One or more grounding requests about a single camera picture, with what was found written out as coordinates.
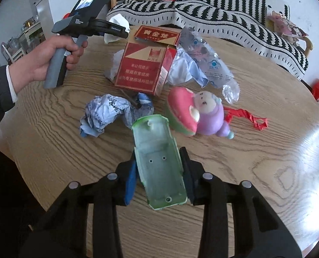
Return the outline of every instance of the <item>wood grain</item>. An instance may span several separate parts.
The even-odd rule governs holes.
[[[269,128],[258,131],[246,119],[235,118],[233,140],[173,133],[177,144],[223,181],[250,180],[304,250],[319,236],[318,104],[301,82],[266,58],[221,39],[206,40],[240,85],[240,100],[233,107],[267,117]],[[121,121],[98,138],[79,135],[87,102],[106,93],[121,96],[103,71],[110,69],[113,54],[125,43],[106,46],[102,38],[90,37],[78,68],[62,87],[44,90],[41,83],[32,83],[4,120],[14,160],[45,209],[70,181],[95,182],[130,158],[133,136]],[[201,90],[195,83],[188,87]],[[219,90],[206,89],[222,97]],[[163,114],[167,93],[168,88],[154,99],[155,113]],[[125,257],[197,257],[202,207],[186,204],[153,211],[138,185],[130,206],[118,207],[118,217]],[[233,241],[232,220],[229,225]],[[88,233],[91,250],[91,222]]]

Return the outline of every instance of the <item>pillow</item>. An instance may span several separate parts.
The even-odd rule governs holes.
[[[274,32],[279,36],[285,35],[293,38],[301,39],[308,36],[302,29],[296,26],[291,21],[287,20],[283,15],[272,11],[272,14],[267,16],[267,18],[274,23]]]

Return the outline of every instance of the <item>hand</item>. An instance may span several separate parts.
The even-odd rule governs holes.
[[[68,36],[54,36],[38,45],[32,52],[9,66],[10,78],[16,94],[32,81],[43,81],[46,78],[49,61],[57,48],[66,48],[72,54],[66,57],[66,67],[73,70],[88,42],[81,47]]]

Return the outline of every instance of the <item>gray handle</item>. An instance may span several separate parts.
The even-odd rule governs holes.
[[[78,47],[82,46],[82,43],[88,39],[86,35],[80,35],[76,40]],[[66,56],[71,53],[65,48],[58,48],[52,56],[47,68],[46,79],[44,82],[45,89],[56,88],[63,84],[66,74]]]

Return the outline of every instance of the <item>red string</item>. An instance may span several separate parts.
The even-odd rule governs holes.
[[[234,116],[237,117],[245,117],[247,118],[250,122],[253,122],[254,128],[258,130],[262,130],[264,128],[268,127],[268,119],[267,118],[260,118],[260,117],[254,117],[250,112],[244,109],[231,109],[229,107],[224,107],[224,110],[227,111],[227,114],[224,118],[224,120],[229,124]],[[258,120],[263,120],[263,123],[259,124],[257,121]]]

